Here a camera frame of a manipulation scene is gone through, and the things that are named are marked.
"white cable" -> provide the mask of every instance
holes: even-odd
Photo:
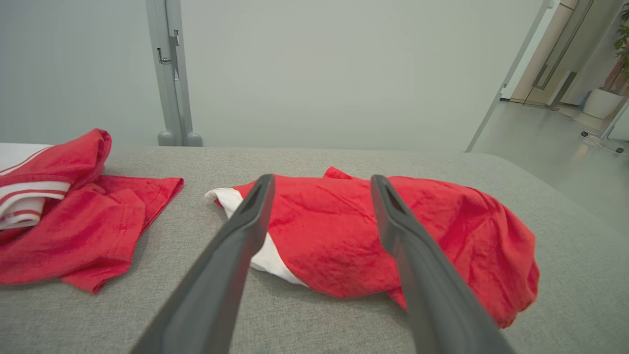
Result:
[[[606,148],[605,146],[602,146],[602,145],[601,145],[601,143],[598,141],[598,139],[593,139],[593,138],[590,138],[590,137],[587,137],[587,136],[585,136],[584,138],[585,138],[586,140],[591,140],[591,141],[593,141],[593,142],[597,143],[597,144],[598,144],[598,146],[600,146],[600,147],[601,147],[601,149],[603,149],[603,150],[606,150],[606,151],[609,151],[609,152],[613,152],[614,154],[618,154],[618,155],[629,156],[629,154],[624,153],[624,152],[616,152],[616,151],[614,151],[614,150],[609,150],[609,149],[608,149],[608,148]]]

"white fabric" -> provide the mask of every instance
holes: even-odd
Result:
[[[0,176],[28,164],[50,145],[0,143]],[[63,199],[70,183],[37,181],[0,187],[0,230],[35,226],[46,198]]]
[[[217,188],[205,193],[205,197],[210,200],[216,200],[218,198],[218,201],[221,202],[221,205],[225,209],[228,219],[231,218],[240,203],[243,201],[240,192],[233,188]],[[295,277],[295,275],[292,274],[292,272],[284,264],[282,258],[277,252],[275,243],[268,232],[266,238],[264,239],[262,248],[251,258],[251,267],[277,275],[290,283],[301,284],[307,287],[307,285]]]

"gray fabric tabletop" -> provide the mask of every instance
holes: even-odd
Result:
[[[264,173],[322,176],[334,166],[471,186],[503,202],[537,236],[538,300],[503,331],[518,353],[626,353],[629,235],[498,157],[394,151],[115,149],[105,174],[183,177],[185,187],[138,241],[128,273],[97,295],[51,280],[0,287],[2,351],[128,351],[225,222],[203,198]],[[406,313],[384,294],[334,299],[250,270],[232,353],[407,353]]]

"red garment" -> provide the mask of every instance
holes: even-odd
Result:
[[[40,181],[72,185],[63,200],[46,200],[36,226],[0,231],[0,283],[60,278],[95,294],[129,269],[140,234],[183,180],[100,176],[110,148],[109,134],[94,129],[0,176],[0,188]]]
[[[504,205],[453,183],[389,181],[501,327],[535,300],[535,236]],[[234,189],[244,197],[253,184]],[[323,178],[276,176],[269,234],[313,290],[341,298],[386,291],[406,309],[395,260],[380,244],[370,181],[335,168]]]

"white plant pot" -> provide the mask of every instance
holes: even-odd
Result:
[[[605,119],[623,100],[622,96],[595,89],[589,95],[586,105],[583,107],[583,113],[594,118]]]

